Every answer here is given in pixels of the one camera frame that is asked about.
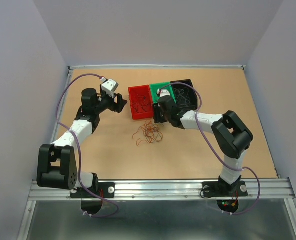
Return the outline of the red plastic bin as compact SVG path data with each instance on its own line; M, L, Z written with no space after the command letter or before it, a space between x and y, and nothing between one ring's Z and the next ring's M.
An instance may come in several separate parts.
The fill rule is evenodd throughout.
M149 85L128 87L132 120L153 118L153 101Z

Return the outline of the green plastic bin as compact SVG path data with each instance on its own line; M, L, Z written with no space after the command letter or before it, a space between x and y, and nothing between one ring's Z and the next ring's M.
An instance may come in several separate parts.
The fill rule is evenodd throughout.
M174 99L175 101L175 96L173 93L173 88L170 85L170 82L159 82L159 83L152 83L149 85L150 87L150 92L151 92L151 97L152 97L152 101L154 104L157 103L157 101L160 98L160 95L157 94L158 90L160 90L161 88L163 88L163 90L167 90L170 94L170 96Z

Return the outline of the black plastic bin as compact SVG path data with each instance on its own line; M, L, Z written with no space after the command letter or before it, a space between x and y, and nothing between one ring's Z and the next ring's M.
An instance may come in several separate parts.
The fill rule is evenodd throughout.
M176 83L172 85L172 88L178 107L185 110L196 110L198 107L198 97L195 91L188 87L189 85L193 88L191 79L171 81L170 83Z

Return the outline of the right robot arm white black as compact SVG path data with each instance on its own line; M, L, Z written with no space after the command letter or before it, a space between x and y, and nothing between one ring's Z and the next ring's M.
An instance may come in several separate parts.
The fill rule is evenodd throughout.
M253 141L253 134L233 111L206 114L179 108L170 96L157 102L161 122L182 130L199 130L206 143L223 164L218 189L223 195L235 191L241 179L244 155Z

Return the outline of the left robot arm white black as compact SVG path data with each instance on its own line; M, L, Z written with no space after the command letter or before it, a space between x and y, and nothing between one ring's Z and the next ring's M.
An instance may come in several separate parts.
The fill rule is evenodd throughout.
M43 188L72 190L81 188L88 197L99 191L95 173L77 169L75 153L80 154L81 143L96 130L105 110L120 113L127 101L121 94L108 95L93 88L81 92L81 106L66 132L51 144L43 144L38 152L37 185Z

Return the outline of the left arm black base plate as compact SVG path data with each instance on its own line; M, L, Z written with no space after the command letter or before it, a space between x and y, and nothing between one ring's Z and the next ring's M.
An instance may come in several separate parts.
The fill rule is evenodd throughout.
M113 199L115 194L115 183L114 182L99 182L98 190L94 192L92 188L89 188L91 192L105 199ZM71 199L90 199L94 198L92 195L87 193L83 188L77 188L75 193L70 192Z

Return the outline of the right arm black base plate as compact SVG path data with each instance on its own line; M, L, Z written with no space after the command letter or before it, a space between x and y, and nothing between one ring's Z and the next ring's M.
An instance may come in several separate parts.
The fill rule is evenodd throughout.
M247 197L248 192L244 181L236 184L228 185L225 182L208 181L202 183L200 190L202 198L231 198L231 197Z

